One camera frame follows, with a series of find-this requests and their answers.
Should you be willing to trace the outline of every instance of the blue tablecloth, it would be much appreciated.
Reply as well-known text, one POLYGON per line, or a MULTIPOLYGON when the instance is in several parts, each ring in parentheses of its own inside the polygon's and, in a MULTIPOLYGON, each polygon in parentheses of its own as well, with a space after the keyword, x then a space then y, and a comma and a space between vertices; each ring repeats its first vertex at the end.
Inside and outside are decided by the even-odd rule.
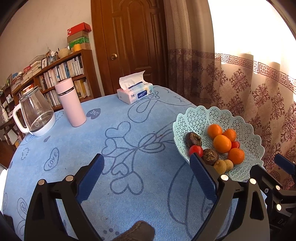
MULTIPOLYGON (((172 125, 193 104, 169 89, 128 105, 117 95, 82 103, 87 121, 74 128, 63 110, 42 137, 28 134, 8 169, 3 213, 12 216, 23 239, 27 209, 39 179, 60 181, 104 155, 104 169, 81 206, 106 241, 144 220, 155 240, 191 240, 213 203, 207 200, 189 165, 178 153, 172 125)), ((67 233, 76 237, 60 200, 67 233)), ((227 231, 235 201, 221 235, 227 231)))

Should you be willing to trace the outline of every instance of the blue gripper pad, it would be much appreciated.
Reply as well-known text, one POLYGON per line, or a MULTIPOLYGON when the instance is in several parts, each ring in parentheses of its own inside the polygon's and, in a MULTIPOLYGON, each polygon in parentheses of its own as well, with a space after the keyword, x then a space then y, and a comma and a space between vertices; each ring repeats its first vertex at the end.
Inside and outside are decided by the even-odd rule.
POLYGON ((98 181, 98 178, 100 177, 104 169, 104 164, 105 160, 103 155, 99 155, 99 157, 96 158, 95 163, 92 165, 92 167, 80 181, 76 196, 76 200, 79 204, 81 204, 82 201, 85 201, 89 198, 89 195, 91 194, 94 185, 98 181))
POLYGON ((193 171, 193 174, 201 186, 206 198, 215 203, 217 200, 216 184, 213 182, 208 172, 204 169, 203 165, 194 154, 190 156, 189 163, 191 170, 193 171))
POLYGON ((275 155, 274 162, 279 167, 281 167, 286 173, 290 175, 295 175, 295 164, 290 162, 287 158, 283 157, 281 154, 275 155))

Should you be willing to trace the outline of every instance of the red box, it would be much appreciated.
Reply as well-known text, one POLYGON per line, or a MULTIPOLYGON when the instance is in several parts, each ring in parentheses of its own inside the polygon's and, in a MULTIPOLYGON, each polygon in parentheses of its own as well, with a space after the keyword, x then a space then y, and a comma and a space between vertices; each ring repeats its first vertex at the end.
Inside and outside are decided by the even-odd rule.
POLYGON ((25 68, 24 68, 24 73, 27 73, 30 69, 31 69, 31 66, 30 66, 30 65, 27 66, 27 67, 25 67, 25 68))
POLYGON ((69 28, 68 30, 68 37, 71 36, 72 34, 75 34, 79 31, 86 31, 86 32, 90 32, 91 31, 91 27, 89 24, 83 22, 80 23, 74 27, 69 28))

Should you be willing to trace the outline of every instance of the white wall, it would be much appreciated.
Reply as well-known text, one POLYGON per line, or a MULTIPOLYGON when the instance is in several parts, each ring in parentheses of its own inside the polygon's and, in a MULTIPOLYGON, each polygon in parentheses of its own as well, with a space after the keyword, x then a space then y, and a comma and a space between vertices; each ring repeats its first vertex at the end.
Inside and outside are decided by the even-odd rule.
MULTIPOLYGON (((67 29, 81 22, 91 22, 90 0, 29 0, 7 24, 0 36, 0 85, 11 73, 23 71, 47 46, 57 51, 67 46, 67 29)), ((89 33, 94 64, 101 93, 104 95, 94 45, 89 33)))

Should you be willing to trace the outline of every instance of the white kettle handle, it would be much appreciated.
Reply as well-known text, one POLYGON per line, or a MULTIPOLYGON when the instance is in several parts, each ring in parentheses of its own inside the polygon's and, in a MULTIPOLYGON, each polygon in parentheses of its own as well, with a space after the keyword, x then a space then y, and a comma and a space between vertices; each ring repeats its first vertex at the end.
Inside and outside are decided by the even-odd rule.
POLYGON ((20 129, 20 131, 24 134, 27 134, 29 133, 29 129, 28 128, 24 128, 22 123, 20 122, 19 118, 17 117, 17 111, 21 109, 21 105, 18 104, 14 109, 13 109, 13 112, 12 112, 12 116, 15 120, 15 123, 17 125, 17 127, 20 129))

